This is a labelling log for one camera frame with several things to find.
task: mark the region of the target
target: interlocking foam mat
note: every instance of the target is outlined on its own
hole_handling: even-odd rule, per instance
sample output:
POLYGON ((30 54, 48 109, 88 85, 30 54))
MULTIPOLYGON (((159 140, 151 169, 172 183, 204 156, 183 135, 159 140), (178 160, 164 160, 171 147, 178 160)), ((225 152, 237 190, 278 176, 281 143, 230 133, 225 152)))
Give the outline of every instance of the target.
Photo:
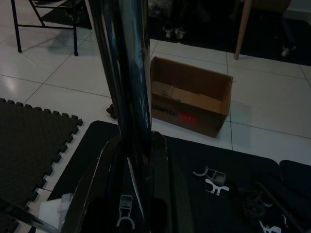
MULTIPOLYGON (((0 99, 1 197, 27 210, 82 124, 74 115, 0 99)), ((0 233, 12 233, 17 226, 15 219, 0 213, 0 233)))

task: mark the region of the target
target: open cardboard box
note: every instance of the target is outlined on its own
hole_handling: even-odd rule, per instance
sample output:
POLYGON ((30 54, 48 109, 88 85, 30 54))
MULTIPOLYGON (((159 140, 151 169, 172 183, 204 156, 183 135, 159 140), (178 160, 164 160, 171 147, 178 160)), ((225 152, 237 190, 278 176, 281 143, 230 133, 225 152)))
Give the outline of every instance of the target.
POLYGON ((153 117, 217 136, 229 113, 232 77, 154 57, 151 80, 153 117))

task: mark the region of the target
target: red label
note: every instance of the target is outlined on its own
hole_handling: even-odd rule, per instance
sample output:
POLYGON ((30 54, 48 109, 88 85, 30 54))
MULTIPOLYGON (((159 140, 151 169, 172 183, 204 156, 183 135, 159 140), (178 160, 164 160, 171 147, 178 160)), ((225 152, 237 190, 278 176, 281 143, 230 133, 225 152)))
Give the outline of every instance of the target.
POLYGON ((178 112, 178 120, 194 125, 198 121, 198 117, 191 113, 178 112))

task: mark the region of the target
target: black metal chair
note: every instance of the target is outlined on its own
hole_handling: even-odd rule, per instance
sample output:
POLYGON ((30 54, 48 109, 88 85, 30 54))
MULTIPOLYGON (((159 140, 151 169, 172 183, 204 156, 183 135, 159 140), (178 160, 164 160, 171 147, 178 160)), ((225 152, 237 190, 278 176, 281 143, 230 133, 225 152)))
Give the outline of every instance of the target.
MULTIPOLYGON (((12 11, 13 11, 13 19, 14 19, 14 27, 15 27, 15 33, 16 33, 16 41, 17 41, 17 50, 18 52, 22 52, 21 50, 21 45, 20 45, 20 37, 19 37, 19 30, 18 27, 31 27, 31 28, 52 28, 52 29, 65 29, 65 30, 73 30, 73 41, 74 41, 74 55, 78 56, 78 46, 77 46, 77 11, 76 11, 76 1, 71 0, 71 8, 72 8, 72 27, 51 27, 51 26, 45 26, 41 16, 39 15, 37 8, 48 8, 48 9, 64 9, 68 10, 68 7, 65 6, 58 6, 58 7, 53 7, 53 6, 44 6, 44 5, 35 5, 34 0, 28 0, 30 5, 32 6, 33 10, 35 11, 35 14, 37 15, 41 25, 25 25, 25 24, 18 24, 17 21, 17 14, 16 14, 16 6, 15 6, 15 0, 11 0, 12 4, 12 11)), ((61 0, 36 0, 37 2, 42 2, 47 4, 50 4, 52 2, 58 2, 61 0)))

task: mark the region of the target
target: white tile floor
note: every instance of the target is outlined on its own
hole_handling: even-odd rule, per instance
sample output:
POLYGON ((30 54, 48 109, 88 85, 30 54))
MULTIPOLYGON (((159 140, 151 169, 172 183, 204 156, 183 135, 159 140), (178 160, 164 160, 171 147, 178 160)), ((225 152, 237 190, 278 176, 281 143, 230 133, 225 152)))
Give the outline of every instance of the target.
MULTIPOLYGON (((16 0, 20 22, 37 24, 29 3, 16 0)), ((78 30, 78 53, 64 30, 20 29, 23 53, 17 52, 9 0, 0 0, 0 98, 74 114, 83 119, 62 160, 53 165, 46 190, 40 189, 37 214, 57 183, 91 122, 116 123, 94 33, 78 30)), ((311 67, 151 40, 151 54, 234 77, 231 115, 217 138, 154 119, 164 135, 258 155, 280 162, 311 165, 311 67)), ((18 232, 27 232, 23 225, 18 232)))

